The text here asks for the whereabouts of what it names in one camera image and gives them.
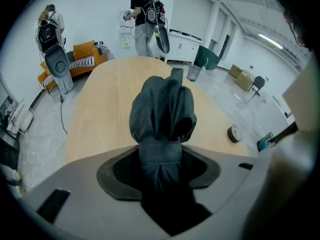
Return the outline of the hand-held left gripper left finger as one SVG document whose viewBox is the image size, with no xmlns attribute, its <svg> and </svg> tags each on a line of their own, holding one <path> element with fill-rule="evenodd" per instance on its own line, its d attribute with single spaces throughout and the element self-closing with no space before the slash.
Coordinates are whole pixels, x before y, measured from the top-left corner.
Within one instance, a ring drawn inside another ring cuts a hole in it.
<svg viewBox="0 0 320 240">
<path fill-rule="evenodd" d="M 37 211 L 56 190 L 70 192 L 53 225 L 84 240 L 167 240 L 170 235 L 143 210 L 140 202 L 116 200 L 97 180 L 107 160 L 137 146 L 114 149 L 70 162 L 50 175 L 24 197 Z"/>
</svg>

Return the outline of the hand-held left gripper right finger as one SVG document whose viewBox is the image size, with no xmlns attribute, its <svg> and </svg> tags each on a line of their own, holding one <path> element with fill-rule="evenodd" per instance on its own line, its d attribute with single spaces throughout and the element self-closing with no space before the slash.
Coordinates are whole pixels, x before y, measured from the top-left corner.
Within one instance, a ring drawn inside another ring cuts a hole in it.
<svg viewBox="0 0 320 240">
<path fill-rule="evenodd" d="M 253 165 L 256 162 L 255 157 L 227 154 L 191 145 L 184 145 L 183 148 L 187 152 L 203 155 L 220 166 L 220 175 L 211 185 L 193 191 L 196 202 L 211 213 L 217 213 L 249 175 L 250 170 L 239 165 L 241 163 Z"/>
</svg>

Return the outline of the black umbrella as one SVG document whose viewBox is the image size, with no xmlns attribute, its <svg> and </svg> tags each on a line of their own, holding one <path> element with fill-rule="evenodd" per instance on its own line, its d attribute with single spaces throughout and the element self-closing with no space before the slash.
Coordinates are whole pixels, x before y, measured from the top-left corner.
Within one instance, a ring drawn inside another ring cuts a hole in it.
<svg viewBox="0 0 320 240">
<path fill-rule="evenodd" d="M 183 75 L 181 68 L 173 68 L 167 78 L 149 77 L 129 117 L 131 136 L 138 143 L 141 206 L 171 236 L 211 215 L 196 202 L 184 162 L 182 143 L 190 139 L 197 117 Z"/>
</svg>

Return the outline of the brown tape roll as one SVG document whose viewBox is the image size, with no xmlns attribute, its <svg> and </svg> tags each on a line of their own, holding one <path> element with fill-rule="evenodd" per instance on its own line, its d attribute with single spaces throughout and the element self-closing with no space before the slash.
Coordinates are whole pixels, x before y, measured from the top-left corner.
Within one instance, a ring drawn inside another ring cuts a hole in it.
<svg viewBox="0 0 320 240">
<path fill-rule="evenodd" d="M 227 129 L 227 136 L 234 144 L 237 144 L 243 140 L 243 133 L 237 125 L 232 125 Z"/>
</svg>

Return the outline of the blue wastebasket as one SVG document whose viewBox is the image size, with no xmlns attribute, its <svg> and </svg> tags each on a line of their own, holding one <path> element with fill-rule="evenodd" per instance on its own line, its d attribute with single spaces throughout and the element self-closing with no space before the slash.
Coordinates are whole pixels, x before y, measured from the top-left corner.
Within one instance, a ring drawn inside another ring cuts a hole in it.
<svg viewBox="0 0 320 240">
<path fill-rule="evenodd" d="M 269 132 L 267 135 L 265 135 L 262 139 L 260 139 L 256 143 L 258 151 L 262 151 L 265 149 L 273 148 L 276 146 L 274 142 L 274 135 L 272 132 Z"/>
</svg>

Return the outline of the dark brown side table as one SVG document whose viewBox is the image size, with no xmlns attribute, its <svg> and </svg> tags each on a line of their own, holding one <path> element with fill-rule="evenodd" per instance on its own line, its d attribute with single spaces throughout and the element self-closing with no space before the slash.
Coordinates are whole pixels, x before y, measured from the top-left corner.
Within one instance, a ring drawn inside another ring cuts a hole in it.
<svg viewBox="0 0 320 240">
<path fill-rule="evenodd" d="M 291 123 L 286 129 L 284 129 L 282 132 L 280 132 L 278 135 L 274 136 L 271 139 L 271 142 L 277 144 L 279 143 L 282 139 L 286 138 L 289 135 L 294 134 L 295 132 L 298 131 L 298 127 L 296 122 L 294 121 Z"/>
</svg>

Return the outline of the cardboard box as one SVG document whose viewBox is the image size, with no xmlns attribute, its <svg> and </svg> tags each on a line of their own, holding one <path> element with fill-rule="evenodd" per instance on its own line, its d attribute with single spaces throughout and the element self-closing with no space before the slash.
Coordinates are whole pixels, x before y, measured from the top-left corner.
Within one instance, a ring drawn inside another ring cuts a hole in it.
<svg viewBox="0 0 320 240">
<path fill-rule="evenodd" d="M 247 70 L 243 70 L 236 78 L 235 83 L 245 92 L 247 92 L 253 85 L 255 76 Z"/>
<path fill-rule="evenodd" d="M 241 68 L 233 64 L 228 73 L 237 79 L 242 72 L 243 70 Z"/>
</svg>

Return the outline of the black chair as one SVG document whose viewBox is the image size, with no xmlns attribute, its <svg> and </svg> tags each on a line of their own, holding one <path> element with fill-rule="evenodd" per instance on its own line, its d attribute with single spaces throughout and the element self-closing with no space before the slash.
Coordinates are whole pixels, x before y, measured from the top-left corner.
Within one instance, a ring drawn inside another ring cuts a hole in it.
<svg viewBox="0 0 320 240">
<path fill-rule="evenodd" d="M 261 90 L 261 88 L 263 88 L 265 86 L 265 79 L 262 76 L 257 76 L 254 81 L 253 84 L 251 85 L 251 87 L 249 88 L 250 90 L 254 91 L 253 96 L 248 100 L 248 102 L 250 102 L 255 96 L 259 96 L 259 91 Z"/>
</svg>

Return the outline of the oval wooden table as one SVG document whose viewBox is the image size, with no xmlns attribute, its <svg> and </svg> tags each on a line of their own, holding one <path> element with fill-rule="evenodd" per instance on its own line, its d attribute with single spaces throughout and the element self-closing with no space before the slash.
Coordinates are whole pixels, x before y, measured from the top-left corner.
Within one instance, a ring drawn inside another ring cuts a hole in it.
<svg viewBox="0 0 320 240">
<path fill-rule="evenodd" d="M 135 145 L 129 127 L 134 99 L 151 76 L 167 78 L 171 67 L 151 57 L 124 57 L 98 65 L 85 82 L 68 128 L 66 163 Z M 248 156 L 243 142 L 227 136 L 232 125 L 214 101 L 187 79 L 183 85 L 193 95 L 197 123 L 187 146 L 223 154 Z"/>
</svg>

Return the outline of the dark green tub chair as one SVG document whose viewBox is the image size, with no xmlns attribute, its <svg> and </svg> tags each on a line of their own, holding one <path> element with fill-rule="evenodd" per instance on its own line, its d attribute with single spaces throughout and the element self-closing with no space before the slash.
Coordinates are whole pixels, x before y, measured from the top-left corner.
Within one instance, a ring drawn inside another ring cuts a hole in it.
<svg viewBox="0 0 320 240">
<path fill-rule="evenodd" d="M 220 58 L 213 53 L 208 48 L 200 45 L 195 57 L 194 64 L 198 67 L 205 67 L 206 70 L 214 70 L 218 63 L 220 62 Z"/>
</svg>

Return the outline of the ceiling light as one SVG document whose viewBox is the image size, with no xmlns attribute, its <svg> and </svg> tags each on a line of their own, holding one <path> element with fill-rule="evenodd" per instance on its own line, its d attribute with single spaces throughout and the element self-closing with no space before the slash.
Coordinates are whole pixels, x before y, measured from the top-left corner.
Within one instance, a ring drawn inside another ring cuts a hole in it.
<svg viewBox="0 0 320 240">
<path fill-rule="evenodd" d="M 262 33 L 259 33 L 258 36 L 263 39 L 264 41 L 272 44 L 273 46 L 277 47 L 278 49 L 282 50 L 283 49 L 283 46 L 280 45 L 279 43 L 277 43 L 276 41 L 272 40 L 271 38 L 263 35 Z"/>
</svg>

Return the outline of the white water dispenser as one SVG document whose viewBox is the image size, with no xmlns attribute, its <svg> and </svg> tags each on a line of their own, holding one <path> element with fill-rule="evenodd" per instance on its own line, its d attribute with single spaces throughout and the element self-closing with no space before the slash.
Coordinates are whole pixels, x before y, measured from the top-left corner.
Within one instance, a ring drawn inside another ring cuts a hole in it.
<svg viewBox="0 0 320 240">
<path fill-rule="evenodd" d="M 121 7 L 118 12 L 118 27 L 117 33 L 119 35 L 121 51 L 125 53 L 126 57 L 136 56 L 135 48 L 135 20 L 124 20 L 124 16 L 131 9 Z"/>
</svg>

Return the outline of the black picture frame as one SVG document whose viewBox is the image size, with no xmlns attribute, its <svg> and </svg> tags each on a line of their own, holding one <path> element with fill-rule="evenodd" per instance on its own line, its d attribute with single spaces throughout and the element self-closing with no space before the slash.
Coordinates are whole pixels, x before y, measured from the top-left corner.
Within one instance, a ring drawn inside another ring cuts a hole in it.
<svg viewBox="0 0 320 240">
<path fill-rule="evenodd" d="M 16 135 L 18 132 L 13 120 L 13 115 L 17 108 L 18 104 L 10 96 L 0 106 L 0 128 L 11 135 Z"/>
</svg>

